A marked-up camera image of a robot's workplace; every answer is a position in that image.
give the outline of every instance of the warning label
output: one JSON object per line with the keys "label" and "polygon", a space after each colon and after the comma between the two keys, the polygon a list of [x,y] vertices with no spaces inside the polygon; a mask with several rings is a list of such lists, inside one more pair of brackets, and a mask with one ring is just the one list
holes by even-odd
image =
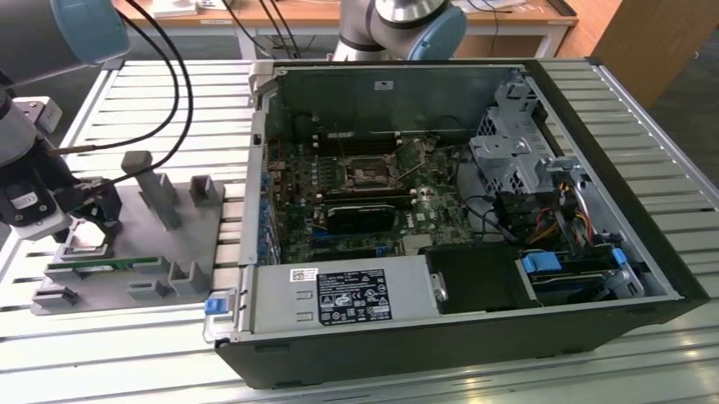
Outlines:
{"label": "warning label", "polygon": [[316,303],[324,326],[391,320],[384,269],[319,274]]}

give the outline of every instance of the table leg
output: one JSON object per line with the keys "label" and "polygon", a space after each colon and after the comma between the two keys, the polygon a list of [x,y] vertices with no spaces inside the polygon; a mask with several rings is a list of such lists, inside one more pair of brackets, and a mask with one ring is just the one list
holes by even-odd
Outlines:
{"label": "table leg", "polygon": [[[248,28],[247,33],[252,35],[252,37],[257,36],[257,31],[255,28]],[[235,36],[237,37],[239,51],[241,53],[243,59],[248,61],[256,60],[257,49],[255,48],[255,44],[251,38],[245,35],[241,29],[235,29]]]}
{"label": "table leg", "polygon": [[535,57],[555,57],[568,28],[565,25],[555,25],[549,28],[549,32],[541,38]]}

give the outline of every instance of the metal workbench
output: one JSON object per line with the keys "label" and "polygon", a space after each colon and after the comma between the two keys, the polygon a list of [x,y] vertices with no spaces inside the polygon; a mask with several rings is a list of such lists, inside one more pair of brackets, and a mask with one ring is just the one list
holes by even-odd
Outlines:
{"label": "metal workbench", "polygon": [[[603,67],[584,61],[543,64],[713,298],[707,305],[591,353],[253,391],[203,340],[201,304],[33,316],[30,296],[56,246],[52,240],[29,243],[10,237],[0,253],[0,402],[719,402],[716,190]],[[189,63],[196,122],[164,170],[173,182],[195,174],[228,182],[217,288],[237,276],[252,114],[248,69],[248,61]],[[103,71],[64,146],[151,130],[167,116],[171,86],[161,62],[127,62],[120,70]],[[143,143],[156,159],[175,143],[184,114],[175,121]],[[121,156],[123,150],[113,149],[68,161],[76,173],[112,178]]]}

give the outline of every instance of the black cable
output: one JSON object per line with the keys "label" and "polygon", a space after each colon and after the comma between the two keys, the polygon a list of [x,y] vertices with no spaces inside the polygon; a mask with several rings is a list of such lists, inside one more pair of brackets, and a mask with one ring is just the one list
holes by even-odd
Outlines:
{"label": "black cable", "polygon": [[309,50],[309,47],[315,43],[315,39],[316,39],[316,35],[312,35],[312,38],[309,39],[307,46],[304,46],[303,52],[307,52]]}
{"label": "black cable", "polygon": [[[469,150],[469,146],[467,145],[467,148],[464,151],[469,151],[469,154],[471,153],[471,150]],[[469,206],[467,204],[467,201],[469,199],[476,199],[476,198],[481,198],[484,199],[487,202],[488,201],[493,201],[493,198],[491,196],[487,196],[487,195],[472,195],[467,198],[463,198],[461,197],[461,193],[459,192],[459,165],[461,164],[461,153],[459,154],[459,158],[457,158],[457,165],[456,165],[456,168],[455,168],[455,174],[453,174],[453,187],[455,187],[455,192],[457,194],[457,199],[459,201],[461,202],[461,205],[467,208],[467,211],[477,217],[477,219],[481,220],[481,223],[483,223],[483,227],[481,227],[481,231],[484,231],[485,227],[484,227],[484,224],[488,224],[491,225],[500,233],[501,235],[504,236],[504,238],[507,239],[508,242],[512,242],[515,244],[519,244],[519,245],[523,245],[524,242],[521,240],[519,240],[519,238],[516,238],[516,236],[509,232],[509,230],[507,230],[504,227],[500,226],[499,223],[496,223],[495,221],[489,220],[487,218],[485,215],[483,215],[480,212],[477,212],[472,206]]]}
{"label": "black cable", "polygon": [[507,230],[504,227],[501,227],[499,223],[496,223],[495,221],[489,220],[489,219],[487,218],[485,215],[483,215],[480,212],[477,212],[477,211],[472,208],[472,206],[469,206],[469,205],[467,204],[467,200],[465,200],[465,199],[461,199],[461,196],[460,196],[459,194],[457,194],[457,196],[459,196],[459,200],[464,200],[464,201],[465,201],[465,202],[463,203],[463,205],[464,205],[464,207],[467,208],[467,211],[468,211],[472,215],[475,215],[475,216],[477,217],[477,219],[481,220],[483,223],[491,225],[491,226],[492,226],[492,227],[501,233],[501,235],[504,236],[504,238],[507,239],[508,242],[513,242],[515,244],[520,244],[520,245],[524,244],[524,242],[516,238],[516,236],[509,232],[509,230]]}
{"label": "black cable", "polygon": [[269,19],[269,22],[272,23],[273,30],[277,31],[277,35],[280,36],[281,47],[284,48],[284,51],[288,53],[288,59],[292,59],[292,54],[289,53],[288,44],[284,41],[284,38],[281,37],[280,27],[277,26],[277,23],[273,20],[272,13],[269,13],[269,8],[267,8],[265,0],[260,0],[260,6],[261,6],[261,9],[265,10],[265,15],[267,15],[267,18]]}
{"label": "black cable", "polygon": [[[492,54],[495,53],[495,43],[496,43],[496,37],[499,36],[499,18],[496,17],[496,14],[499,13],[503,13],[503,14],[511,14],[512,12],[511,11],[497,11],[497,9],[495,8],[495,6],[492,6],[492,4],[488,3],[487,0],[480,0],[484,4],[487,4],[487,6],[492,9],[492,14],[495,16],[495,36],[492,37],[492,45],[489,46],[489,53],[488,53],[488,56],[492,57]],[[467,0],[467,2],[469,3],[469,5],[477,10],[477,11],[481,11],[481,12],[487,12],[485,9],[483,8],[479,8],[473,5],[472,3],[472,0]]]}
{"label": "black cable", "polygon": [[180,133],[180,137],[177,138],[177,142],[172,146],[172,149],[169,150],[167,155],[153,165],[151,165],[149,167],[145,167],[145,168],[137,170],[136,172],[128,173],[124,176],[112,179],[107,183],[101,183],[100,185],[97,185],[92,189],[92,194],[91,195],[100,194],[103,192],[103,190],[105,188],[108,188],[109,186],[112,186],[112,185],[115,185],[117,183],[121,183],[123,181],[125,181],[125,180],[128,180],[131,178],[135,178],[139,175],[141,175],[144,173],[148,173],[152,170],[156,170],[157,168],[160,168],[169,161],[169,159],[175,156],[175,154],[180,150],[181,143],[184,142],[185,138],[188,137],[189,127],[192,126],[192,119],[195,117],[195,93],[192,91],[192,82],[191,82],[191,79],[189,79],[188,67],[185,66],[184,59],[181,58],[181,54],[177,51],[177,47],[175,46],[173,41],[169,39],[169,36],[167,35],[165,30],[160,27],[160,24],[157,24],[157,21],[155,21],[152,15],[149,15],[147,13],[147,11],[137,5],[135,0],[125,0],[125,1],[132,6],[132,8],[135,8],[137,10],[137,12],[145,18],[147,22],[152,25],[152,27],[157,31],[157,34],[160,34],[161,39],[165,41],[167,46],[169,47],[169,50],[172,51],[175,57],[177,58],[177,64],[180,65],[181,75],[184,77],[184,82],[185,82],[185,86],[187,86],[187,89],[188,89],[188,117],[185,119],[184,128],[181,129],[181,133]]}
{"label": "black cable", "polygon": [[224,8],[227,9],[227,12],[229,13],[229,15],[232,16],[232,19],[235,20],[235,24],[239,26],[239,28],[241,29],[243,33],[245,34],[247,38],[249,38],[249,41],[255,44],[255,46],[257,46],[257,49],[260,50],[260,52],[271,57],[272,59],[275,58],[272,56],[272,52],[269,52],[267,50],[267,48],[257,42],[257,40],[249,35],[249,32],[247,31],[245,29],[245,26],[243,25],[243,23],[239,22],[239,18],[237,16],[235,15],[235,12],[232,11],[232,7],[231,5],[227,3],[227,0],[223,0],[223,4],[224,4]]}
{"label": "black cable", "polygon": [[119,141],[116,143],[109,143],[107,145],[97,145],[93,146],[92,150],[108,150],[113,149],[116,147],[123,147],[132,145],[137,143],[139,141],[144,141],[157,135],[163,129],[167,128],[169,123],[172,122],[172,119],[175,118],[175,115],[177,114],[177,109],[180,108],[180,81],[177,80],[177,73],[175,72],[175,68],[172,66],[172,62],[169,61],[169,58],[167,57],[165,52],[163,49],[157,46],[153,39],[149,37],[148,34],[140,29],[140,27],[132,22],[131,19],[127,18],[124,14],[120,13],[120,18],[124,20],[124,23],[128,24],[132,29],[135,29],[135,32],[137,32],[139,36],[143,37],[145,42],[149,44],[149,46],[155,49],[157,54],[160,55],[161,60],[165,62],[167,68],[169,69],[169,74],[172,75],[172,85],[175,88],[175,102],[172,104],[172,109],[169,110],[169,115],[167,116],[165,120],[161,122],[160,126],[155,128],[153,131],[147,133],[147,135],[135,137],[133,139],[128,139],[127,141]]}
{"label": "black cable", "polygon": [[295,57],[299,59],[303,59],[303,53],[300,52],[300,48],[296,45],[295,36],[292,35],[292,30],[289,29],[288,22],[284,20],[284,16],[281,15],[281,11],[280,11],[280,8],[277,7],[277,3],[273,0],[269,0],[269,4],[272,4],[273,10],[280,16],[281,25],[284,25],[284,29],[288,31],[289,40],[292,41],[292,46],[295,47],[295,52],[296,52]]}

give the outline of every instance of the electrical cable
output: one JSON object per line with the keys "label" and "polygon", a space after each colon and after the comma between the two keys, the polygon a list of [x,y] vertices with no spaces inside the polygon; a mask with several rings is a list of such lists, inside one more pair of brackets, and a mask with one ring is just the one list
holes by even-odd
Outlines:
{"label": "electrical cable", "polygon": [[491,225],[500,233],[501,235],[504,236],[504,238],[507,239],[508,242],[513,242],[515,244],[520,244],[523,245],[523,241],[519,240],[516,238],[516,236],[509,232],[509,230],[507,230],[504,227],[501,227],[501,225],[499,223],[496,223],[495,221],[489,220],[480,212],[477,212],[472,206],[469,206],[467,203],[463,202],[463,205],[464,207],[467,208],[467,211],[477,217],[477,219],[481,220],[481,222],[487,223],[488,225]]}
{"label": "electrical cable", "polygon": [[189,78],[188,67],[185,66],[184,59],[181,58],[181,54],[177,51],[177,47],[175,46],[175,43],[169,39],[169,36],[167,35],[165,30],[161,28],[160,24],[157,24],[157,21],[153,19],[152,15],[149,15],[149,13],[147,13],[147,11],[137,5],[135,0],[125,0],[125,1],[132,6],[132,8],[135,8],[137,10],[137,12],[145,18],[147,22],[152,25],[152,27],[157,31],[157,34],[160,34],[161,39],[165,41],[167,47],[169,47],[169,50],[172,51],[175,57],[177,58],[177,64],[180,65],[181,75],[184,77],[184,82],[185,82],[185,86],[187,86],[187,89],[188,89],[188,117],[185,119],[185,124],[184,124],[184,127],[181,129],[181,133],[180,133],[180,137],[177,138],[177,142],[172,146],[172,149],[169,150],[167,155],[155,164],[152,164],[151,166],[137,170],[133,173],[128,173],[128,174],[123,175],[121,177],[117,177],[117,178],[112,179],[111,181],[108,181],[105,183],[101,183],[100,185],[93,187],[93,189],[91,190],[89,197],[100,194],[103,192],[103,190],[107,189],[109,186],[113,186],[115,184],[121,183],[123,181],[125,181],[125,180],[128,180],[131,178],[135,178],[135,177],[137,177],[139,175],[141,175],[144,173],[149,173],[152,170],[156,170],[157,168],[160,168],[169,161],[169,159],[175,156],[175,154],[180,150],[181,143],[184,142],[185,138],[188,137],[189,127],[192,126],[192,119],[195,117],[195,93],[192,91],[192,82],[191,82],[191,78]]}
{"label": "electrical cable", "polygon": [[[489,53],[488,53],[488,57],[492,57],[493,53],[495,53],[495,43],[496,43],[496,37],[499,36],[499,17],[496,16],[496,14],[512,14],[511,11],[499,11],[495,6],[492,6],[492,4],[488,3],[487,0],[480,0],[484,4],[487,4],[487,7],[489,7],[492,9],[491,13],[493,14],[495,16],[495,36],[492,37],[492,45],[489,46]],[[481,12],[488,12],[484,8],[479,8],[473,3],[472,3],[472,0],[467,0],[467,2],[469,3],[469,5],[473,7],[473,9],[476,9],[477,11],[481,11]]]}
{"label": "electrical cable", "polygon": [[284,38],[281,37],[280,27],[277,26],[277,23],[273,20],[272,13],[269,13],[269,8],[267,8],[265,0],[260,0],[260,6],[261,6],[261,9],[265,10],[267,19],[269,19],[269,22],[272,23],[272,26],[273,26],[273,30],[277,32],[277,36],[280,37],[281,47],[284,48],[284,51],[288,53],[288,59],[292,59],[292,54],[289,53],[288,44],[284,41]]}
{"label": "electrical cable", "polygon": [[284,16],[281,15],[281,11],[280,11],[280,8],[277,7],[277,3],[276,3],[276,1],[269,0],[269,4],[272,4],[273,10],[277,13],[277,15],[280,16],[281,25],[284,25],[284,29],[288,31],[289,41],[292,42],[292,46],[295,47],[295,58],[296,59],[303,59],[303,53],[300,52],[300,48],[296,45],[295,35],[292,34],[292,30],[289,29],[288,22],[284,19]]}
{"label": "electrical cable", "polygon": [[243,25],[243,23],[239,22],[239,18],[237,16],[235,15],[235,12],[232,11],[232,7],[231,5],[228,4],[227,0],[223,0],[223,4],[224,4],[224,8],[227,9],[227,12],[229,13],[229,15],[232,16],[232,19],[235,20],[235,24],[239,26],[239,28],[241,29],[243,31],[243,34],[245,34],[247,38],[249,38],[249,41],[255,44],[255,46],[257,46],[257,49],[260,50],[260,52],[263,53],[264,56],[269,57],[269,58],[275,58],[272,56],[272,52],[269,52],[267,50],[267,48],[257,42],[257,40],[249,35],[249,32],[247,31],[247,28],[245,26]]}
{"label": "electrical cable", "polygon": [[309,47],[315,43],[315,39],[316,39],[316,35],[312,35],[312,38],[309,38],[309,42],[308,42],[307,46],[304,46],[303,52],[307,52],[309,50]]}
{"label": "electrical cable", "polygon": [[160,125],[143,136],[137,136],[125,141],[119,141],[119,142],[108,143],[104,145],[81,145],[81,146],[56,148],[49,151],[53,156],[63,156],[67,154],[73,154],[73,153],[80,153],[80,152],[92,152],[95,150],[108,150],[117,147],[129,146],[140,141],[145,141],[147,139],[157,135],[167,128],[167,126],[172,122],[172,119],[175,118],[175,115],[177,114],[177,109],[180,108],[180,82],[177,80],[177,73],[175,72],[175,69],[172,67],[172,62],[169,61],[169,58],[167,57],[167,53],[157,46],[157,43],[153,41],[149,35],[145,34],[141,28],[121,13],[120,13],[120,17],[124,20],[124,22],[132,27],[132,29],[137,32],[143,40],[145,40],[147,44],[155,49],[155,51],[160,55],[161,60],[165,62],[167,69],[169,70],[169,74],[172,76],[172,85],[175,88],[175,101],[172,104],[172,108],[169,110],[169,114],[167,115],[167,118],[160,123]]}

